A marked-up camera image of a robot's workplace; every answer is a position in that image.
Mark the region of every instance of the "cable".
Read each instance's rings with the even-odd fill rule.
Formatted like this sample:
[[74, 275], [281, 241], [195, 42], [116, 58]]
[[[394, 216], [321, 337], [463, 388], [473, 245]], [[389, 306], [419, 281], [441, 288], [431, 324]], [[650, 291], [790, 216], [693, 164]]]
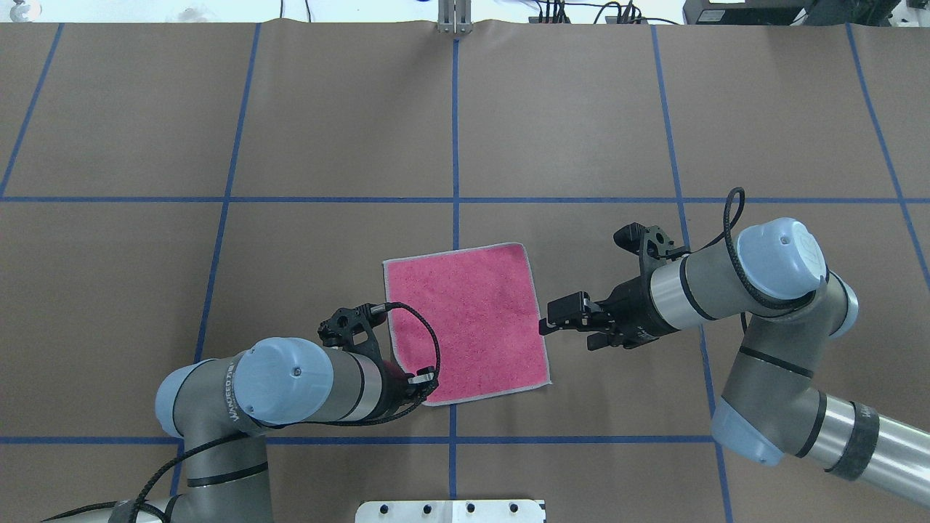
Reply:
[[603, 6], [603, 4], [585, 4], [583, 2], [561, 2], [560, 1], [559, 3], [566, 5], [566, 6], [583, 6], [583, 7], [602, 7]]
[[212, 441], [207, 441], [203, 445], [194, 447], [193, 449], [190, 449], [184, 452], [180, 456], [177, 456], [174, 459], [170, 460], [168, 463], [165, 463], [164, 465], [162, 465], [161, 468], [155, 471], [155, 474], [153, 474], [152, 477], [149, 478], [149, 482], [145, 484], [145, 487], [142, 487], [142, 490], [139, 492], [139, 496], [136, 496], [136, 501], [132, 503], [132, 508], [129, 510], [129, 517], [126, 519], [126, 523], [135, 523], [136, 516], [139, 515], [139, 511], [142, 509], [142, 506], [145, 504], [145, 497], [149, 495], [149, 492], [152, 491], [152, 488], [155, 486], [155, 483], [157, 483], [158, 480], [162, 476], [165, 475], [165, 472], [171, 470], [172, 468], [174, 468], [175, 465], [190, 458], [194, 454], [199, 454], [200, 452], [203, 452], [204, 450], [213, 449], [214, 447], [218, 445], [229, 443], [237, 439], [243, 439], [245, 437], [248, 437], [248, 434], [242, 433], [242, 432], [230, 434], [228, 436], [218, 437], [217, 439], [214, 439]]
[[726, 252], [730, 255], [730, 261], [733, 263], [733, 269], [737, 272], [739, 282], [743, 284], [743, 288], [746, 289], [746, 292], [748, 292], [757, 303], [762, 305], [762, 307], [778, 311], [793, 309], [798, 304], [798, 300], [791, 300], [789, 302], [771, 300], [756, 289], [756, 287], [750, 283], [749, 278], [746, 277], [746, 271], [743, 270], [743, 265], [739, 262], [737, 248], [733, 245], [733, 236], [731, 234], [733, 225], [730, 221], [730, 208], [732, 208], [733, 199], [737, 194], [739, 195], [740, 205], [742, 205], [743, 200], [746, 199], [746, 191], [743, 190], [742, 187], [734, 187], [730, 190], [730, 194], [727, 195], [726, 203], [724, 204], [724, 242], [726, 243]]
[[388, 310], [388, 311], [393, 310], [393, 309], [404, 309], [404, 310], [406, 310], [406, 311], [409, 312], [411, 315], [413, 315], [416, 319], [418, 319], [419, 322], [423, 324], [423, 327], [425, 327], [426, 330], [430, 333], [430, 338], [432, 338], [432, 346], [433, 346], [433, 348], [434, 348], [435, 351], [436, 351], [436, 367], [435, 367], [436, 370], [435, 370], [435, 372], [434, 372], [433, 375], [432, 375], [432, 383], [433, 383], [434, 386], [433, 386], [433, 387], [427, 387], [427, 388], [424, 390], [424, 393], [423, 393], [423, 394], [421, 394], [420, 396], [417, 396], [417, 398], [414, 399], [413, 404], [411, 404], [410, 407], [408, 407], [408, 408], [402, 410], [401, 412], [397, 412], [397, 413], [395, 413], [395, 414], [392, 414], [391, 416], [388, 416], [387, 418], [376, 418], [376, 419], [374, 419], [374, 420], [362, 420], [362, 421], [360, 421], [360, 422], [326, 422], [326, 423], [317, 423], [317, 424], [321, 424], [321, 425], [335, 425], [335, 426], [339, 426], [339, 427], [362, 427], [362, 426], [370, 426], [370, 425], [380, 425], [380, 424], [382, 424], [382, 423], [392, 422], [392, 421], [394, 421], [394, 420], [399, 420], [400, 418], [403, 418], [404, 416], [406, 416], [406, 415], [409, 414], [410, 412], [413, 412], [414, 409], [416, 409], [417, 407], [419, 407], [420, 404], [422, 404], [424, 401], [426, 401], [426, 398], [430, 395], [430, 393], [431, 393], [433, 390], [435, 390], [435, 388], [436, 388], [437, 386], [439, 386], [439, 368], [441, 367], [441, 364], [442, 364], [442, 356], [440, 355], [440, 352], [439, 352], [439, 339], [436, 338], [436, 332], [432, 329], [432, 326], [430, 325], [430, 322], [426, 321], [426, 318], [424, 318], [424, 317], [423, 317], [420, 313], [418, 313], [413, 307], [411, 307], [410, 305], [407, 305], [406, 303], [401, 303], [401, 302], [387, 302], [387, 303], [385, 303], [384, 305], [385, 305], [385, 309]]
[[[731, 203], [733, 201], [732, 200], [732, 196], [734, 195], [733, 191], [730, 191], [730, 195], [726, 197], [727, 201]], [[737, 205], [737, 214], [734, 215], [733, 220], [730, 221], [730, 229], [733, 229], [733, 226], [737, 224], [737, 221], [739, 221], [739, 217], [743, 215], [743, 208], [746, 207], [746, 197], [745, 197], [746, 193], [743, 192], [742, 194], [743, 196], [739, 198], [739, 204]], [[698, 250], [704, 250], [705, 248], [708, 248], [710, 246], [717, 245], [718, 243], [720, 243], [720, 240], [724, 239], [724, 236], [726, 236], [726, 234], [727, 234], [726, 227], [724, 227], [724, 229], [717, 235], [717, 237], [713, 238], [710, 242], [708, 242], [707, 245], [705, 245], [702, 248], [699, 248]]]
[[672, 25], [681, 25], [681, 24], [678, 23], [677, 21], [672, 21], [672, 20], [669, 20], [669, 19], [661, 19], [661, 18], [657, 18], [657, 17], [639, 17], [639, 18], [631, 19], [631, 20], [628, 21], [627, 23], [636, 23], [637, 21], [643, 21], [643, 20], [664, 21], [664, 22], [670, 23], [670, 24], [672, 24]]
[[[107, 502], [107, 503], [94, 503], [94, 504], [89, 504], [89, 505], [82, 506], [82, 507], [80, 507], [80, 508], [75, 508], [75, 509], [73, 509], [73, 510], [69, 510], [68, 512], [62, 512], [61, 514], [58, 514], [57, 516], [52, 516], [52, 517], [50, 517], [49, 519], [43, 519], [43, 521], [51, 521], [51, 520], [53, 520], [53, 519], [62, 519], [62, 518], [65, 518], [65, 517], [77, 516], [78, 514], [83, 514], [83, 513], [85, 513], [85, 512], [92, 512], [92, 511], [95, 511], [95, 510], [103, 510], [103, 509], [106, 509], [106, 508], [114, 508], [114, 507], [116, 506], [117, 503], [118, 503], [118, 502]], [[145, 513], [147, 513], [147, 514], [151, 514], [151, 515], [157, 517], [158, 520], [161, 521], [162, 523], [168, 523], [168, 516], [167, 516], [164, 512], [162, 512], [162, 510], [159, 509], [159, 508], [158, 508], [157, 506], [155, 506], [155, 505], [148, 504], [148, 503], [143, 503], [142, 506], [139, 508], [139, 511], [140, 511], [140, 512], [145, 512]]]
[[594, 21], [592, 22], [592, 24], [597, 23], [597, 21], [601, 19], [601, 14], [604, 12], [604, 10], [610, 7], [611, 5], [617, 6], [617, 18], [619, 19], [620, 16], [622, 15], [623, 6], [620, 5], [620, 2], [607, 2], [606, 4], [601, 6], [601, 9], [599, 11], [597, 11], [597, 16], [594, 17]]
[[559, 5], [559, 16], [556, 19], [556, 23], [568, 23], [568, 17], [565, 15], [565, 0], [560, 0]]
[[630, 0], [626, 8], [623, 9], [623, 15], [617, 17], [616, 23], [632, 23], [630, 19], [641, 16], [643, 16], [643, 11], [641, 11], [639, 7], [634, 6], [633, 0]]

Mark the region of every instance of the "grid line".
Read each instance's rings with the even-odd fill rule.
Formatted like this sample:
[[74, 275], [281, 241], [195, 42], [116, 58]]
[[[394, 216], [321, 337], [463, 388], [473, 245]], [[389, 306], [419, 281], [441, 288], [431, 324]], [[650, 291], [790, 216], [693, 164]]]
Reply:
[[[337, 204], [723, 204], [723, 196], [0, 196], [7, 203], [337, 203]], [[749, 196], [747, 204], [930, 204], [930, 197], [817, 198]]]
[[[458, 38], [452, 40], [452, 250], [458, 250], [461, 194], [458, 185]], [[458, 406], [449, 406], [449, 499], [458, 497]]]
[[[711, 435], [455, 436], [456, 445], [710, 444]], [[269, 445], [448, 445], [452, 436], [269, 436]], [[170, 436], [0, 436], [0, 445], [176, 445]]]
[[879, 124], [878, 115], [875, 113], [875, 107], [872, 105], [869, 86], [866, 84], [866, 76], [862, 72], [862, 63], [859, 61], [859, 51], [856, 47], [856, 38], [853, 36], [853, 26], [849, 22], [846, 23], [846, 37], [849, 39], [849, 48], [853, 53], [853, 63], [856, 65], [856, 74], [859, 77], [859, 86], [862, 88], [862, 97], [865, 99], [866, 109], [869, 110], [869, 117], [871, 118], [872, 126], [875, 128], [875, 136], [878, 138], [879, 146], [882, 148], [884, 164], [888, 167], [888, 176], [891, 177], [891, 183], [895, 186], [897, 202], [901, 206], [901, 214], [904, 216], [904, 223], [908, 227], [910, 242], [913, 244], [914, 251], [917, 254], [917, 262], [921, 265], [923, 282], [926, 284], [927, 289], [930, 289], [930, 270], [927, 269], [927, 262], [923, 257], [921, 242], [917, 237], [917, 231], [914, 230], [914, 224], [910, 220], [910, 211], [908, 211], [908, 204], [904, 199], [904, 191], [901, 189], [901, 182], [897, 178], [897, 173], [895, 172], [895, 164], [891, 161], [891, 154], [888, 153], [888, 145], [884, 141], [882, 126]]
[[[656, 77], [658, 79], [658, 95], [662, 102], [662, 117], [665, 121], [665, 136], [669, 144], [669, 161], [671, 162], [671, 177], [675, 183], [675, 200], [678, 205], [678, 219], [682, 226], [682, 237], [685, 245], [691, 245], [691, 237], [688, 233], [687, 218], [684, 214], [684, 195], [682, 194], [682, 182], [678, 174], [678, 158], [675, 155], [675, 141], [671, 131], [671, 114], [669, 111], [669, 101], [665, 90], [665, 76], [662, 74], [662, 55], [658, 45], [658, 31], [655, 25], [649, 26], [652, 33], [652, 47], [656, 59]], [[711, 376], [710, 357], [707, 354], [707, 342], [704, 337], [704, 328], [700, 329], [700, 354], [701, 366], [704, 371], [704, 387], [707, 393], [708, 409], [713, 418], [715, 410], [713, 392], [713, 378]], [[730, 504], [730, 488], [726, 480], [726, 463], [724, 462], [723, 450], [720, 444], [713, 442], [714, 450], [717, 457], [717, 476], [720, 479], [720, 493], [724, 504], [724, 518], [727, 523], [733, 523], [733, 510]]]
[[39, 74], [39, 80], [35, 83], [35, 90], [33, 91], [33, 97], [29, 100], [29, 107], [26, 108], [26, 115], [22, 118], [20, 133], [16, 136], [16, 142], [13, 143], [13, 150], [9, 154], [7, 170], [4, 171], [3, 179], [0, 181], [0, 197], [2, 197], [4, 192], [7, 190], [9, 178], [13, 175], [13, 167], [16, 166], [16, 157], [20, 154], [22, 141], [26, 138], [26, 129], [29, 128], [29, 122], [33, 119], [35, 104], [39, 102], [39, 93], [42, 92], [42, 86], [46, 82], [46, 76], [48, 76], [48, 70], [52, 66], [52, 60], [55, 58], [55, 51], [58, 49], [58, 43], [61, 40], [62, 31], [64, 31], [64, 24], [60, 23], [58, 30], [55, 31], [55, 38], [52, 39], [52, 45], [48, 49], [46, 63], [42, 66], [42, 72]]
[[[219, 255], [223, 247], [223, 235], [226, 232], [226, 218], [229, 215], [230, 199], [233, 195], [233, 182], [235, 181], [235, 169], [239, 160], [239, 143], [242, 140], [243, 127], [246, 124], [246, 109], [248, 108], [248, 93], [252, 87], [252, 73], [255, 71], [255, 57], [259, 51], [259, 37], [261, 36], [261, 24], [255, 24], [255, 32], [252, 35], [252, 48], [248, 57], [248, 70], [246, 71], [246, 83], [242, 89], [242, 101], [239, 105], [239, 119], [236, 122], [235, 138], [232, 140], [232, 153], [230, 154], [229, 173], [226, 176], [226, 190], [223, 194], [222, 209], [219, 212], [219, 225], [217, 226], [217, 239], [213, 246], [213, 258], [210, 261], [210, 272], [206, 279], [206, 294], [204, 297], [204, 309], [200, 315], [200, 328], [197, 330], [197, 344], [193, 352], [193, 363], [198, 363], [204, 355], [204, 342], [206, 341], [206, 322], [210, 317], [210, 306], [213, 302], [213, 289], [217, 281], [217, 269], [219, 268]], [[178, 443], [178, 456], [184, 450], [184, 441]], [[171, 476], [170, 495], [173, 497], [178, 493], [178, 484], [180, 482], [180, 466], [174, 467]]]

